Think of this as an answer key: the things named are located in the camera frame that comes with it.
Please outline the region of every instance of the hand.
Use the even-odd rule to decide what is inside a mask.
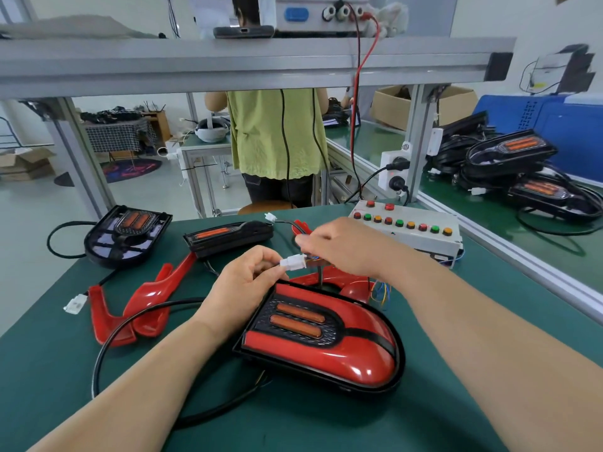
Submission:
[[[298,235],[296,243],[302,252],[322,257],[345,272],[377,279],[383,275],[387,254],[401,246],[387,235],[347,217],[321,225],[310,235]]]
[[[255,246],[224,267],[209,295],[192,317],[210,328],[220,342],[240,329],[278,279],[288,280],[282,257]]]

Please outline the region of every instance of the blue machine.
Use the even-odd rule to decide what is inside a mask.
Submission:
[[[488,112],[497,131],[534,129],[559,149],[550,162],[568,174],[603,182],[603,106],[565,104],[565,95],[484,95],[474,113]]]

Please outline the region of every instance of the black pants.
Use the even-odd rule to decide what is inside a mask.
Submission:
[[[243,173],[245,185],[252,203],[267,200],[289,201],[286,180],[269,179]],[[314,175],[289,180],[291,202],[298,208],[312,206],[312,189]]]

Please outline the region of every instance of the stool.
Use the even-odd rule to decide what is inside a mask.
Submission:
[[[291,209],[291,204],[280,200],[258,201],[257,203],[243,206],[237,214],[241,216],[243,214],[268,213],[270,211],[278,211],[279,209]]]

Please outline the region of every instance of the plaid tablecloth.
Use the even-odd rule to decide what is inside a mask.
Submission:
[[[140,151],[142,132],[154,146],[157,134],[147,119],[111,124],[86,123],[86,133],[95,152]]]

